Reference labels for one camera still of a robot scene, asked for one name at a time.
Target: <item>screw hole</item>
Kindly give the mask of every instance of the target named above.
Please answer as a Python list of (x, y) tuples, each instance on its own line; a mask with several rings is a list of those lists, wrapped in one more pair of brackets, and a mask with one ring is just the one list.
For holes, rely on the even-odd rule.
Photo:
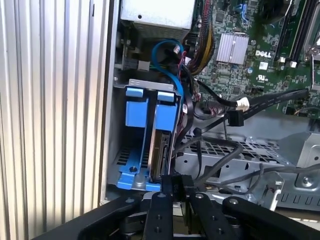
[(132, 166), (132, 167), (129, 168), (129, 171), (131, 173), (135, 173), (136, 171), (138, 171), (138, 169), (135, 166)]
[(155, 227), (154, 231), (155, 231), (157, 234), (159, 234), (159, 233), (162, 232), (162, 229), (157, 226), (157, 227)]

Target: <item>metal frame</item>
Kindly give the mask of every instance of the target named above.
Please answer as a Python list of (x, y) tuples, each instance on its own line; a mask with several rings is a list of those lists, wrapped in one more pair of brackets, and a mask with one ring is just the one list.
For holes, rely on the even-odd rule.
[(107, 0), (0, 0), (2, 240), (98, 205), (108, 11)]

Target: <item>red wire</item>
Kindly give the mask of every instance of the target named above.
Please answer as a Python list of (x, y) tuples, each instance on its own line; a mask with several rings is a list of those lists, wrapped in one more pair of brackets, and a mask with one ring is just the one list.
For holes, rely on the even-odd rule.
[(178, 76), (179, 76), (179, 79), (181, 78), (181, 64), (185, 62), (186, 54), (187, 54), (187, 52), (183, 51), (183, 53), (181, 54), (181, 60), (180, 60), (180, 62), (178, 64), (178, 69), (179, 69)]

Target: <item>dell logo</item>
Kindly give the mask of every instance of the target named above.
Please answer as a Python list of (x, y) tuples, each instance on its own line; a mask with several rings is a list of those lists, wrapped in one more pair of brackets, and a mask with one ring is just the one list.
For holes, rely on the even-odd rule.
[(256, 56), (259, 56), (259, 57), (264, 57), (264, 58), (268, 58), (268, 59), (271, 59), (272, 56), (271, 56), (271, 52), (268, 52), (268, 51), (255, 51), (255, 55)]

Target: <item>heatsink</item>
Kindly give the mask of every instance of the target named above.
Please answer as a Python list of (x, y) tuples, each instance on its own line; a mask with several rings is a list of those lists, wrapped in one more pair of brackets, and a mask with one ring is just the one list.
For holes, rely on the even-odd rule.
[(228, 64), (243, 65), (249, 37), (238, 34), (223, 33), (220, 39), (216, 60)]

